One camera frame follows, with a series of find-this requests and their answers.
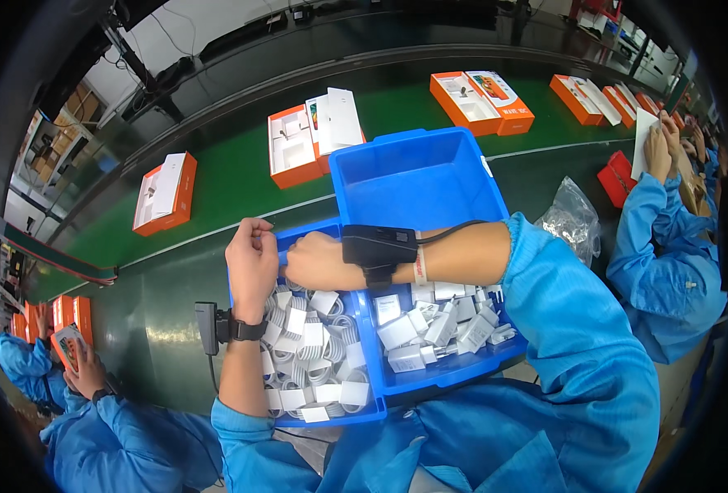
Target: blue sleeve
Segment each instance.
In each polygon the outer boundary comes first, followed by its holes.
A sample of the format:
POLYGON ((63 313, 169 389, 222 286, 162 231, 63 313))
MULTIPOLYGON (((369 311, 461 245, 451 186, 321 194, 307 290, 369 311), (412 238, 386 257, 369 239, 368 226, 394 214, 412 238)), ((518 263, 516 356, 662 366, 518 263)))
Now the blue sleeve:
POLYGON ((40 339, 35 340, 32 350, 16 344, 14 341, 3 340, 0 344, 0 360, 5 366, 24 376, 44 376, 51 370, 51 354, 40 339))
POLYGON ((320 477, 289 442, 273 439, 274 420, 213 403, 211 423, 224 452, 229 491, 314 491, 320 477))
POLYGON ((675 256, 657 258, 652 224, 665 206, 665 189, 648 173, 624 202, 606 276, 635 309, 685 320, 690 296, 706 286, 700 269, 675 256))
POLYGON ((665 180, 665 207, 657 212, 652 224, 654 239, 662 246, 667 246, 680 236, 694 236, 707 228, 714 230, 712 218, 698 217, 687 211, 687 208, 682 204, 682 197, 679 195, 681 183, 682 177, 678 173, 676 178, 665 180))
POLYGON ((660 426, 654 365, 619 302, 564 240, 519 213, 507 225, 506 310, 528 340, 539 399, 554 404, 549 412, 563 430, 557 453, 566 485, 634 491, 660 426))
POLYGON ((88 454, 81 466, 91 475, 99 491, 129 491, 141 484, 141 491, 179 491, 183 474, 173 467, 171 456, 146 423, 125 399, 109 395, 96 403, 98 415, 112 430, 120 449, 102 449, 88 454))
POLYGON ((62 391, 62 398, 65 400, 65 413, 78 411, 89 402, 82 394, 74 394, 67 384, 62 391))

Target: worker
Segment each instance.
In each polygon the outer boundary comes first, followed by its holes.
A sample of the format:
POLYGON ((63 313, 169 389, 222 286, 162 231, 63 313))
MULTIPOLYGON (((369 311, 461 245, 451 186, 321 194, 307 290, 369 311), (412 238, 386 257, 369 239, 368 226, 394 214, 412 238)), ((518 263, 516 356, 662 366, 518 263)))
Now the worker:
POLYGON ((0 329, 0 367, 24 397, 38 406, 44 415, 62 414, 65 409, 61 365, 51 360, 51 341, 46 325, 46 306, 36 308, 38 338, 29 344, 22 338, 0 329))
POLYGON ((670 364, 692 350, 720 317, 716 221, 685 209, 678 162, 686 160, 679 130, 664 111, 643 151, 648 170, 624 202, 606 276, 624 297, 633 334, 657 363, 670 364), (656 255, 650 243, 662 248, 656 255))
POLYGON ((43 465, 62 491, 179 493, 219 480, 221 446, 210 419, 111 394, 92 347, 76 356, 78 375, 61 376, 65 414, 40 432, 43 465))
MULTIPOLYGON (((279 269, 270 229, 244 219, 226 249, 233 316, 249 325, 279 269)), ((343 430, 321 478, 273 439, 259 342, 233 340, 211 412, 231 491, 635 491, 658 435, 657 375, 603 282, 520 213, 430 243, 424 260, 430 281, 500 283, 541 387, 491 378, 389 409, 343 430)), ((413 268, 392 281, 414 281, 413 268)), ((366 288, 320 232, 290 247, 284 274, 310 290, 366 288)))

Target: hand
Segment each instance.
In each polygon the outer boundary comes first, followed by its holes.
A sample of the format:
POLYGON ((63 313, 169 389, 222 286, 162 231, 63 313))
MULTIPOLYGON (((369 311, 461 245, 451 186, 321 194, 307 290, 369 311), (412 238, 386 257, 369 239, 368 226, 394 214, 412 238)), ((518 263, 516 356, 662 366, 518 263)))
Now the hand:
POLYGON ((704 163, 706 161, 706 145, 704 143, 704 132, 701 127, 695 125, 693 129, 693 140, 695 141, 695 153, 698 155, 698 161, 704 163))
POLYGON ((673 118, 669 117, 665 110, 660 112, 660 123, 662 133, 665 136, 665 143, 668 145, 668 152, 671 156, 679 155, 684 150, 679 142, 679 129, 676 127, 673 118))
POLYGON ((93 394, 106 385, 106 369, 101 364, 101 359, 95 354, 92 346, 86 345, 85 351, 76 351, 76 360, 79 363, 79 375, 72 371, 66 371, 63 377, 73 383, 73 389, 82 394, 87 400, 92 400, 93 394))
POLYGON ((655 177, 660 183, 665 183, 668 172, 671 170, 671 155, 668 153, 668 145, 665 143, 663 133, 651 127, 649 136, 643 144, 643 153, 646 157, 646 168, 649 174, 655 177))
POLYGON ((299 238, 290 246, 283 274, 307 290, 352 291, 366 288, 361 268, 342 261, 342 244, 317 231, 299 238))
POLYGON ((224 251, 230 271, 235 319, 256 325, 279 273, 279 252, 273 227, 264 219, 245 218, 224 251))
POLYGON ((49 338, 49 325, 46 323, 46 313, 48 313, 48 308, 45 303, 41 303, 35 307, 35 323, 38 325, 38 339, 46 340, 49 338))

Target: cardboard box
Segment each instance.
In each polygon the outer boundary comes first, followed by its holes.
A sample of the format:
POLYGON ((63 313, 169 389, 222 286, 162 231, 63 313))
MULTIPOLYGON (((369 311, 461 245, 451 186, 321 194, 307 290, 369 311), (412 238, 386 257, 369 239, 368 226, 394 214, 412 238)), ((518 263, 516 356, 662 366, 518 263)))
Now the cardboard box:
POLYGON ((599 124, 602 112, 581 91, 577 81, 582 79, 556 74, 550 80, 550 88, 564 101, 580 124, 599 124))
POLYGON ((639 92, 638 95, 635 96, 635 99, 638 101, 638 104, 641 105, 641 107, 648 111, 649 113, 652 113, 654 116, 660 114, 660 108, 657 107, 657 104, 655 104, 654 100, 651 99, 646 94, 639 92))
POLYGON ((608 193, 611 203, 618 209, 624 207, 626 196, 638 184, 630 177, 631 172, 632 164, 624 153, 617 151, 608 159, 606 167, 596 174, 596 178, 608 193))
POLYGON ((456 126, 475 136, 526 133, 534 123, 534 114, 495 72, 431 74, 429 92, 456 126))
POLYGON ((268 164, 270 179, 280 189, 323 176, 312 143, 305 105, 268 117, 268 164))
POLYGON ((635 110, 632 109, 632 106, 627 103, 625 98, 613 86, 603 87, 602 92, 621 115, 621 122, 624 123, 624 126, 628 129, 631 128, 635 124, 635 118, 638 117, 635 114, 635 110))
POLYGON ((464 72, 429 76, 429 92, 444 108, 451 122, 478 137, 498 132, 502 118, 477 87, 464 72))
POLYGON ((605 94, 602 94, 600 88, 598 88, 591 79, 586 79, 584 81, 583 79, 578 79, 576 77, 572 78, 586 97, 588 97, 600 113, 602 113, 602 116, 605 117, 605 120, 602 121, 603 124, 606 121, 611 126, 616 126, 621 123, 621 113, 615 109, 615 106, 608 100, 608 98, 606 98, 605 94))
POLYGON ((54 317, 54 331, 62 329, 73 323, 73 299, 62 294, 54 300, 51 306, 54 317))
POLYGON ((307 99, 304 108, 310 120, 315 156, 324 174, 330 173, 330 153, 366 142, 352 91, 328 88, 327 94, 307 99))
POLYGON ((14 313, 10 320, 10 332, 17 338, 27 340, 27 319, 21 313, 14 313))
POLYGON ((534 114, 500 75, 489 70, 466 72, 480 94, 500 113, 501 123, 496 132, 500 136, 526 133, 534 123, 534 114))
POLYGON ((633 111, 637 111, 638 108, 641 106, 638 103, 638 100, 635 99, 635 95, 632 94, 632 91, 630 91, 630 89, 626 85, 622 84, 621 82, 616 82, 615 90, 619 93, 622 99, 624 99, 624 101, 632 106, 633 111))
POLYGON ((90 299, 77 296, 73 298, 73 320, 79 329, 81 337, 89 345, 92 343, 92 320, 90 319, 90 299))
POLYGON ((196 159, 188 152, 167 154, 164 163, 142 178, 133 231, 150 236, 191 219, 196 159))

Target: phone box in hand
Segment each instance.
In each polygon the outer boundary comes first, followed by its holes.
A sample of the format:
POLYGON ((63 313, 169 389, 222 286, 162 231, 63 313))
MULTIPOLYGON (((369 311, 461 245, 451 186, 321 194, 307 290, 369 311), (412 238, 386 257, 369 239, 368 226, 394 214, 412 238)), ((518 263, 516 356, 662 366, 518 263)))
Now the phone box in hand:
POLYGON ((142 178, 133 231, 150 236, 191 219, 196 159, 188 152, 167 154, 164 163, 142 178))
POLYGON ((526 133, 534 114, 495 72, 431 74, 429 92, 457 127, 474 136, 526 133))
POLYGON ((70 370, 74 375, 79 374, 79 357, 81 351, 86 356, 86 343, 81 337, 81 332, 76 328, 75 323, 54 332, 51 335, 51 346, 57 351, 62 364, 66 370, 70 370))

